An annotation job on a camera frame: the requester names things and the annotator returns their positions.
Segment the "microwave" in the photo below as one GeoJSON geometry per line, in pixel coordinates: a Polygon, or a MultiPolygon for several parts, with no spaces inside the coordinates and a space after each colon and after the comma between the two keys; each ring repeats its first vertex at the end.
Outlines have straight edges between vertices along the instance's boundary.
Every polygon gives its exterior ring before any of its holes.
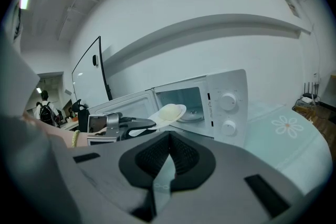
{"type": "Polygon", "coordinates": [[[89,108],[90,114],[121,112],[148,118],[167,104],[183,104],[185,114],[171,125],[216,141],[243,147],[248,91],[243,69],[207,74],[113,99],[89,108]]]}

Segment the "sleeve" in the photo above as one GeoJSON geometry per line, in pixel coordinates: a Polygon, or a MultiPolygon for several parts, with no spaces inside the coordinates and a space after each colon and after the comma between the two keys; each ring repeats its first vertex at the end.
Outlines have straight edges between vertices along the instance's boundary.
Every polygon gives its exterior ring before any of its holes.
{"type": "Polygon", "coordinates": [[[40,120],[40,109],[41,109],[41,105],[38,105],[35,111],[35,117],[40,120]]]}
{"type": "Polygon", "coordinates": [[[55,116],[58,115],[58,111],[57,109],[55,108],[54,104],[53,103],[50,103],[49,104],[49,107],[51,108],[51,110],[53,111],[53,113],[55,114],[55,116]]]}

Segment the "black backpack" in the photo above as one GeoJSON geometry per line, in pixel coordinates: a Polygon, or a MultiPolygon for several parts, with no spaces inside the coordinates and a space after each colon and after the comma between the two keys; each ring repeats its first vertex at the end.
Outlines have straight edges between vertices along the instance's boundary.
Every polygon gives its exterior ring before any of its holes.
{"type": "Polygon", "coordinates": [[[47,105],[41,105],[40,108],[40,119],[41,121],[54,126],[54,113],[49,107],[50,102],[47,105]]]}

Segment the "shirt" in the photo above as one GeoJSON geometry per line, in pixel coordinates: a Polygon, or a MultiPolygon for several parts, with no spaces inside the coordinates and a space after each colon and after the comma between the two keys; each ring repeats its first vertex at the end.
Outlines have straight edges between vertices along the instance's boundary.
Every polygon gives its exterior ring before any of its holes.
{"type": "MultiPolygon", "coordinates": [[[[42,101],[42,105],[47,105],[49,103],[49,101],[42,101]]],[[[49,107],[50,109],[53,111],[53,113],[55,114],[55,116],[58,115],[58,111],[57,109],[55,108],[55,106],[53,105],[53,103],[49,103],[49,107]]],[[[38,120],[40,120],[40,111],[41,111],[41,105],[38,105],[37,108],[36,108],[36,118],[38,120]]]]}

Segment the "flower pattern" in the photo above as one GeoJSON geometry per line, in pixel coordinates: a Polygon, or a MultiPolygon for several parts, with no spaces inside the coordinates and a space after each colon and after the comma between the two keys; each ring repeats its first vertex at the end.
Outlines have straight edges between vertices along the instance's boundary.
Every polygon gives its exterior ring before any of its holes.
{"type": "Polygon", "coordinates": [[[303,127],[296,124],[298,122],[298,119],[290,118],[289,120],[287,120],[285,116],[280,116],[279,119],[280,121],[271,121],[273,125],[278,126],[275,130],[277,134],[284,134],[285,132],[287,132],[290,138],[296,139],[298,137],[297,132],[303,131],[303,127]]]}

